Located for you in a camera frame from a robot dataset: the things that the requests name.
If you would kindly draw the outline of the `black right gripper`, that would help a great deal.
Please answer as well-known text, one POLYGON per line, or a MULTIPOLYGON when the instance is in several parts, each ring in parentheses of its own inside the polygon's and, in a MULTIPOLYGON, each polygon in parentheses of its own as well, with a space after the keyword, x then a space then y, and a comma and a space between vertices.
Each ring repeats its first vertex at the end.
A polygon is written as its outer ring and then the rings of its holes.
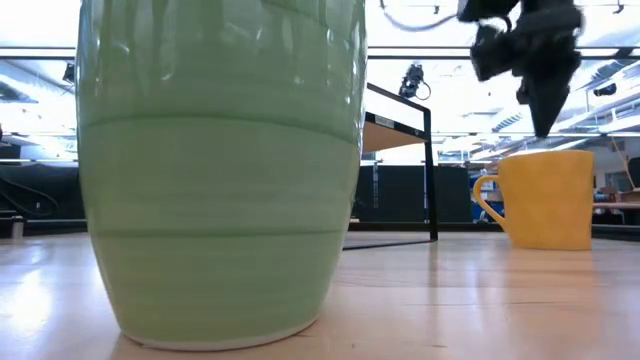
POLYGON ((537 138, 546 138, 568 97, 569 82, 580 65, 577 37, 583 15, 574 0, 522 0, 516 32, 524 37, 524 75, 537 138))

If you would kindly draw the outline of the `yellow mug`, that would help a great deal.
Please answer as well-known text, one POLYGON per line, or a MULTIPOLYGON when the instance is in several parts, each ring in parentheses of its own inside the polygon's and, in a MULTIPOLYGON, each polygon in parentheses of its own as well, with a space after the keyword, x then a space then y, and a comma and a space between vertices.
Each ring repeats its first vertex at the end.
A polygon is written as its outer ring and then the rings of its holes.
POLYGON ((480 177, 473 196, 516 248, 588 251, 592 242, 594 154, 561 150, 513 155, 495 175, 480 177), (482 198, 482 185, 498 185, 504 215, 482 198))

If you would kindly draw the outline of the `black overhead beam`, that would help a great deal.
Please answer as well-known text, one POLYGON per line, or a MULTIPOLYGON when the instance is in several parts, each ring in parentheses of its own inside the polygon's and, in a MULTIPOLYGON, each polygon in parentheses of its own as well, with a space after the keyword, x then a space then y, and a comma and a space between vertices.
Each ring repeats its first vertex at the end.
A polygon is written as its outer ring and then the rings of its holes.
MULTIPOLYGON (((578 47, 583 60, 640 60, 640 47, 578 47)), ((468 60, 470 48, 462 46, 371 46, 372 60, 468 60)), ((0 60, 64 60, 75 58, 73 47, 0 47, 0 60)))

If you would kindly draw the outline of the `black partition panel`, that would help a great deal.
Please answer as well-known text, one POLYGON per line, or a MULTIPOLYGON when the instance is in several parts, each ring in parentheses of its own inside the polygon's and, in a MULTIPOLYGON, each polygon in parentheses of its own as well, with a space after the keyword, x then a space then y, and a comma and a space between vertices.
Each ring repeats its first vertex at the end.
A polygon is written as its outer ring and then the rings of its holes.
MULTIPOLYGON (((468 172, 464 168, 434 168, 437 220, 472 221, 468 172)), ((424 222, 428 219, 424 167, 362 166, 359 169, 352 216, 362 222, 424 222)))
POLYGON ((0 163, 0 214, 85 219, 76 164, 0 163))

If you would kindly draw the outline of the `wooden shelf black frame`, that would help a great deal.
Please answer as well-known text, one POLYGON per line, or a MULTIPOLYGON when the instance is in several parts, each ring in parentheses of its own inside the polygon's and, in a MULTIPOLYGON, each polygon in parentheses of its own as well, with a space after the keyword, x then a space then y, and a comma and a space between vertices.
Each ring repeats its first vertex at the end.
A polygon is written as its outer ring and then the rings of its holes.
POLYGON ((439 240, 437 227, 440 222, 437 214, 437 200, 435 195, 436 187, 432 148, 431 110, 423 105, 419 105, 415 102, 402 98, 399 95, 396 95, 371 82, 366 84, 366 89, 422 113, 423 129, 419 130, 382 115, 367 111, 364 118, 365 125, 363 126, 362 150, 364 152, 376 152, 413 144, 421 144, 424 146, 425 160, 423 166, 423 193, 426 212, 423 223, 429 224, 431 226, 431 230, 429 232, 429 238, 425 240, 365 245, 348 245, 345 243, 343 249, 345 251, 365 250, 392 246, 436 243, 439 240))

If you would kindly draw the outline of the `black table frame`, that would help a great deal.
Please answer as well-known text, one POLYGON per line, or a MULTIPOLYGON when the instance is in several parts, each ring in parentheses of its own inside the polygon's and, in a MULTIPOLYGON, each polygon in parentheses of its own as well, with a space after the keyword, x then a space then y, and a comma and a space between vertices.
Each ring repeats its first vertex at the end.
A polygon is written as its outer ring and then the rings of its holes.
MULTIPOLYGON (((14 218, 0 218, 0 238, 12 235, 14 218)), ((364 232, 427 232, 431 226, 426 223, 351 223, 350 231, 364 232)), ((444 232, 502 232, 497 223, 439 223, 438 233, 444 232)), ((25 220, 23 234, 25 236, 54 235, 65 233, 82 233, 87 231, 87 222, 82 219, 44 219, 25 220)), ((640 243, 640 226, 636 225, 604 225, 592 226, 592 237, 607 240, 621 240, 640 243)))

